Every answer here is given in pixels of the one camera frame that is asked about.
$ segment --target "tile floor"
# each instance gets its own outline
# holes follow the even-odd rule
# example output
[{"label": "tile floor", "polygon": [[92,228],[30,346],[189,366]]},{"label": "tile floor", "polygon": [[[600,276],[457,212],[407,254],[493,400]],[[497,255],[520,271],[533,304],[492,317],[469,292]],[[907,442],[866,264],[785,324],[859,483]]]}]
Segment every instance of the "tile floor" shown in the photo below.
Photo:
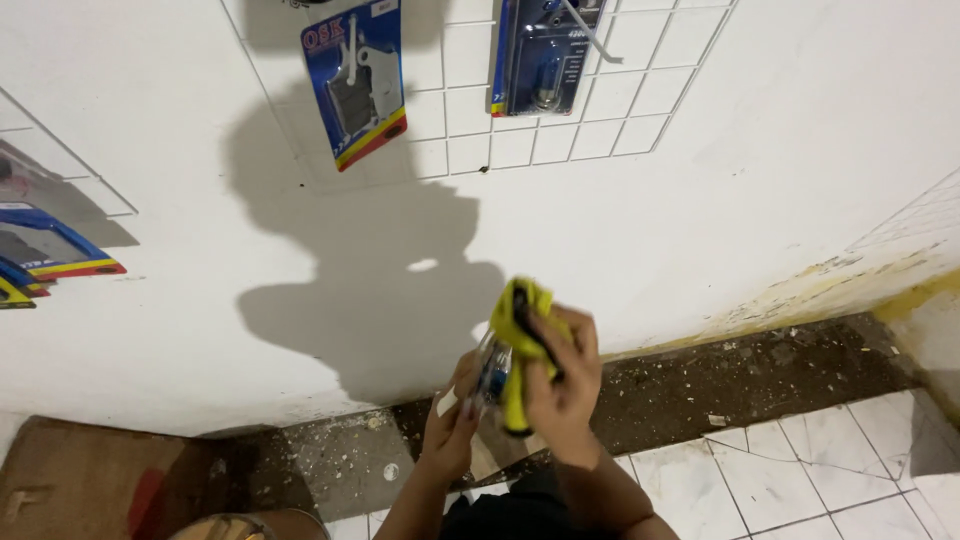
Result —
[{"label": "tile floor", "polygon": [[[684,540],[960,540],[960,433],[923,390],[716,431],[616,462]],[[467,495],[506,492],[502,483]],[[327,527],[333,540],[368,540],[386,514]]]}]

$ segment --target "blue packaging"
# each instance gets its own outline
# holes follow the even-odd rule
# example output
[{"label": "blue packaging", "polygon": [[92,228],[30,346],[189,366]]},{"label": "blue packaging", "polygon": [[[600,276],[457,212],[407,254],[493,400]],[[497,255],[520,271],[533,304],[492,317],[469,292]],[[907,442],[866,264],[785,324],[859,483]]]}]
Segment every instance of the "blue packaging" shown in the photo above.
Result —
[{"label": "blue packaging", "polygon": [[[594,31],[606,0],[571,0]],[[560,0],[502,0],[491,114],[570,114],[590,41]]]},{"label": "blue packaging", "polygon": [[300,34],[337,169],[407,130],[400,0],[367,2]]}]

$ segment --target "dirty floor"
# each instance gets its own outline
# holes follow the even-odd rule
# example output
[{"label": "dirty floor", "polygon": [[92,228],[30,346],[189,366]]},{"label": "dirty floor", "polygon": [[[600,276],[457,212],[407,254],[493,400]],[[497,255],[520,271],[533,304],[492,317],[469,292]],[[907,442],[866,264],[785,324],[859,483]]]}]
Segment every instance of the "dirty floor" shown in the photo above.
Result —
[{"label": "dirty floor", "polygon": [[[767,331],[607,364],[592,424],[611,454],[635,454],[908,389],[909,364],[868,314]],[[230,439],[229,510],[294,507],[326,523],[382,514],[420,453],[428,410],[421,400]],[[454,490],[501,489],[548,463],[537,453]]]}]

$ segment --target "white wire grid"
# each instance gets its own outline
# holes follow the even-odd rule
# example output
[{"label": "white wire grid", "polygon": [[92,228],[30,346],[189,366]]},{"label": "white wire grid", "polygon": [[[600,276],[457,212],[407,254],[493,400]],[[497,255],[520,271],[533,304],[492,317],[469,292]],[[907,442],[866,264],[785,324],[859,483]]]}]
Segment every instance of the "white wire grid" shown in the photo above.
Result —
[{"label": "white wire grid", "polygon": [[960,168],[853,243],[847,251],[960,226]]},{"label": "white wire grid", "polygon": [[[669,5],[668,5],[669,7],[664,7],[664,8],[662,8],[662,9],[651,9],[651,10],[642,10],[642,11],[635,11],[635,10],[621,11],[621,9],[623,9],[623,8],[627,5],[627,3],[632,2],[632,0],[608,0],[608,2],[614,2],[614,3],[616,4],[616,6],[615,6],[615,8],[614,8],[612,11],[604,12],[604,13],[602,14],[602,16],[601,16],[601,20],[603,20],[603,18],[605,18],[605,17],[609,17],[609,18],[612,19],[612,20],[610,21],[610,27],[608,28],[608,30],[607,30],[607,32],[606,32],[606,35],[603,37],[605,46],[610,46],[611,36],[613,36],[613,35],[614,35],[614,32],[616,32],[616,30],[617,30],[617,29],[616,29],[616,24],[617,24],[617,17],[618,17],[618,16],[622,16],[622,15],[625,15],[625,14],[637,15],[637,14],[639,14],[639,13],[644,13],[644,14],[666,13],[666,14],[667,14],[667,19],[666,19],[666,22],[665,22],[665,24],[663,25],[662,30],[661,30],[661,32],[660,32],[660,37],[659,37],[659,39],[658,39],[658,41],[657,41],[657,45],[654,47],[653,53],[650,55],[650,59],[649,59],[649,62],[648,62],[648,64],[647,64],[647,65],[648,65],[647,67],[645,67],[645,68],[643,68],[643,69],[628,69],[628,70],[621,70],[621,71],[601,72],[601,68],[602,68],[602,65],[603,65],[603,62],[602,62],[602,61],[595,61],[595,62],[590,62],[590,61],[588,61],[588,62],[587,62],[587,66],[590,66],[590,65],[592,64],[592,68],[589,68],[589,69],[588,69],[589,72],[585,72],[585,73],[584,73],[584,75],[583,75],[583,81],[581,82],[580,88],[578,89],[578,91],[586,91],[586,92],[587,92],[587,98],[586,98],[581,104],[579,104],[579,106],[578,106],[578,107],[579,107],[579,111],[575,111],[575,112],[574,112],[574,115],[579,115],[579,119],[578,119],[577,121],[575,121],[575,122],[567,122],[567,123],[559,124],[559,125],[562,125],[562,126],[575,127],[575,130],[576,130],[575,133],[574,133],[574,136],[572,137],[572,140],[571,140],[570,143],[569,143],[569,148],[567,149],[565,160],[547,160],[547,161],[543,161],[543,162],[535,162],[535,160],[534,160],[534,155],[535,155],[535,153],[537,152],[537,141],[538,141],[538,138],[539,138],[539,135],[540,135],[540,132],[541,132],[542,128],[544,128],[544,127],[553,127],[553,124],[547,126],[547,124],[543,124],[543,123],[542,123],[542,122],[543,122],[543,119],[545,118],[544,116],[537,117],[537,123],[536,123],[536,125],[533,126],[533,127],[530,127],[530,128],[510,129],[509,131],[507,131],[507,130],[497,130],[497,129],[496,129],[496,122],[491,122],[490,128],[489,128],[486,132],[483,132],[483,133],[471,133],[471,134],[467,134],[467,135],[450,135],[449,132],[448,132],[448,130],[447,130],[447,134],[446,134],[445,136],[438,136],[438,137],[432,137],[432,138],[421,138],[421,139],[418,139],[418,140],[416,140],[415,142],[413,142],[413,144],[417,144],[417,143],[428,143],[428,142],[439,142],[439,141],[443,141],[444,144],[445,144],[445,151],[446,151],[446,172],[445,172],[444,174],[423,175],[423,176],[418,175],[418,178],[420,178],[420,179],[422,179],[422,180],[434,180],[434,179],[441,179],[441,178],[449,178],[449,177],[459,177],[459,176],[474,175],[474,174],[479,174],[479,173],[482,173],[482,172],[486,172],[486,170],[520,169],[520,168],[534,167],[534,166],[539,166],[539,165],[555,164],[555,163],[558,163],[558,162],[570,162],[570,161],[582,161],[582,160],[600,160],[600,159],[607,159],[607,158],[613,158],[613,157],[622,157],[622,156],[637,156],[637,155],[642,155],[642,154],[649,154],[650,152],[655,151],[655,150],[657,149],[657,146],[660,144],[660,140],[663,138],[663,135],[666,133],[666,130],[667,130],[667,128],[668,128],[669,125],[670,125],[670,121],[673,119],[674,114],[676,113],[676,111],[677,111],[677,109],[679,108],[681,102],[683,101],[684,97],[686,96],[686,93],[689,91],[689,89],[692,87],[694,81],[696,80],[697,74],[700,72],[700,69],[701,69],[701,67],[703,66],[704,62],[706,61],[706,59],[707,59],[710,51],[712,50],[714,43],[715,43],[716,40],[719,38],[720,33],[721,33],[722,30],[724,29],[724,27],[725,27],[725,25],[726,25],[726,23],[727,23],[727,20],[730,18],[730,15],[731,15],[733,9],[736,7],[737,1],[738,1],[738,0],[731,0],[731,1],[729,1],[729,2],[724,2],[723,0],[720,0],[720,1],[717,1],[717,0],[700,0],[700,1],[698,1],[698,0],[671,0],[671,2],[670,2]],[[702,10],[702,9],[706,9],[706,8],[710,8],[710,9],[713,10],[713,11],[723,10],[723,13],[722,13],[722,15],[721,15],[721,17],[720,17],[719,23],[716,25],[716,28],[713,30],[712,35],[709,37],[709,40],[708,40],[708,42],[707,42],[706,47],[703,49],[702,53],[700,54],[699,60],[697,60],[697,62],[696,62],[695,64],[685,64],[685,65],[677,65],[677,66],[669,66],[669,67],[650,67],[650,65],[652,65],[652,64],[655,62],[655,59],[657,58],[657,53],[660,51],[660,46],[663,44],[664,37],[666,37],[667,34],[668,34],[668,32],[670,31],[670,27],[671,27],[671,23],[673,22],[674,15],[677,14],[677,13],[681,13],[681,12],[694,12],[694,11],[698,11],[698,10]],[[442,37],[441,37],[441,55],[442,55],[442,58],[441,58],[441,63],[440,63],[440,66],[441,66],[441,75],[442,75],[442,78],[443,78],[444,85],[443,85],[443,87],[439,87],[439,88],[409,91],[409,92],[407,92],[407,93],[408,93],[408,101],[409,101],[412,97],[413,97],[413,98],[416,97],[416,96],[411,96],[411,94],[443,93],[444,95],[446,95],[446,94],[447,94],[448,92],[450,92],[450,91],[463,91],[463,90],[470,90],[470,89],[484,89],[484,90],[489,90],[489,88],[491,87],[490,84],[468,85],[468,86],[448,86],[448,85],[447,85],[446,67],[445,67],[445,62],[444,62],[444,58],[443,58],[443,55],[447,54],[446,44],[445,44],[445,39],[444,39],[444,37],[445,37],[445,34],[446,34],[445,29],[447,29],[447,28],[467,27],[467,26],[493,26],[493,27],[495,28],[496,24],[497,24],[497,22],[496,22],[495,20],[445,23],[445,24],[444,24],[444,32],[441,33],[441,36],[442,36]],[[615,51],[615,52],[612,51],[612,53],[615,54],[615,55],[622,55],[622,56],[627,56],[627,57],[629,57],[629,55],[630,55],[630,51]],[[599,56],[598,53],[597,53],[595,50],[591,50],[589,54],[590,54],[591,56],[594,56],[594,57],[598,57],[598,56]],[[646,83],[647,80],[648,80],[648,78],[646,77],[646,74],[651,73],[651,72],[664,72],[664,71],[676,71],[676,70],[691,71],[691,73],[690,73],[690,75],[689,75],[689,77],[688,77],[688,79],[687,79],[687,81],[686,81],[686,84],[683,86],[683,89],[681,90],[679,96],[677,97],[675,103],[673,104],[673,108],[672,108],[670,111],[668,111],[668,112],[658,112],[658,113],[656,113],[656,114],[639,114],[639,115],[633,115],[633,116],[631,116],[630,113],[629,113],[629,110],[633,110],[634,105],[636,104],[637,98],[640,96],[640,92],[644,89],[644,83]],[[592,97],[592,94],[593,94],[594,89],[596,88],[596,85],[595,85],[593,82],[596,81],[596,80],[598,80],[598,79],[600,79],[600,78],[604,78],[604,77],[624,76],[624,75],[626,75],[626,74],[636,74],[636,75],[641,75],[641,74],[642,74],[642,75],[643,75],[643,78],[642,78],[642,80],[640,81],[640,83],[639,83],[639,85],[638,85],[638,87],[637,87],[637,89],[636,89],[636,92],[635,92],[635,94],[634,94],[633,100],[631,101],[631,106],[630,106],[630,108],[628,109],[628,112],[627,112],[626,114],[624,114],[623,116],[615,117],[615,118],[603,118],[603,119],[594,119],[594,120],[585,119],[585,118],[584,118],[584,113],[585,113],[585,111],[589,108],[590,99],[591,99],[591,97]],[[448,115],[448,114],[449,114],[449,111],[444,109],[444,116],[446,116],[446,115]],[[622,153],[621,153],[621,152],[617,152],[617,145],[618,145],[618,143],[620,142],[620,138],[621,138],[621,137],[623,136],[623,134],[624,134],[624,128],[626,127],[627,122],[628,122],[629,120],[633,120],[633,119],[636,119],[636,118],[644,118],[644,117],[652,117],[652,116],[664,117],[664,121],[663,121],[662,126],[660,127],[659,132],[656,134],[656,137],[654,138],[652,144],[650,145],[649,149],[648,149],[648,150],[641,151],[641,152],[622,152]],[[416,121],[417,121],[417,118],[416,118],[416,117],[411,117],[411,118],[409,118],[409,121],[410,121],[411,123],[412,123],[412,122],[416,122]],[[581,131],[583,131],[584,126],[589,125],[589,124],[600,124],[600,123],[604,123],[604,122],[615,122],[615,121],[619,121],[620,125],[619,125],[619,128],[618,128],[616,137],[612,140],[612,144],[611,144],[610,151],[607,152],[607,154],[606,154],[605,156],[588,157],[588,158],[576,158],[576,157],[574,156],[574,149],[575,149],[576,146],[577,146],[578,137],[581,135]],[[525,164],[510,165],[510,166],[495,166],[494,164],[492,164],[492,163],[491,163],[491,157],[492,157],[492,155],[493,155],[493,141],[494,141],[494,137],[495,137],[496,135],[503,135],[503,134],[506,134],[506,133],[516,134],[516,133],[522,133],[522,132],[533,132],[533,144],[532,144],[531,147],[530,147],[530,156],[529,156],[527,162],[526,162]],[[450,162],[450,156],[451,156],[450,143],[451,143],[451,141],[459,141],[459,140],[462,140],[462,139],[470,139],[470,138],[482,139],[483,137],[487,137],[488,140],[489,140],[489,141],[487,142],[487,144],[488,144],[488,148],[487,148],[487,159],[484,161],[484,165],[485,165],[484,168],[485,168],[486,170],[468,170],[468,171],[456,171],[456,172],[454,172],[454,171],[451,169],[451,162]]]}]

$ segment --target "person's right hand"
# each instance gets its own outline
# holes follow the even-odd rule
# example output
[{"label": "person's right hand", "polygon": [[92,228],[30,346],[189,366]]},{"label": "person's right hand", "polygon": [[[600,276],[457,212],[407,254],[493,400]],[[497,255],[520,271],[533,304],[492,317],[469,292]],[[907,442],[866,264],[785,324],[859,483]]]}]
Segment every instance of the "person's right hand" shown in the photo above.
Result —
[{"label": "person's right hand", "polygon": [[602,375],[596,328],[591,316],[573,309],[553,306],[552,314],[570,326],[573,342],[531,314],[531,326],[563,368],[564,377],[550,381],[546,358],[526,360],[527,419],[561,463],[593,470],[603,454],[589,425]]}]

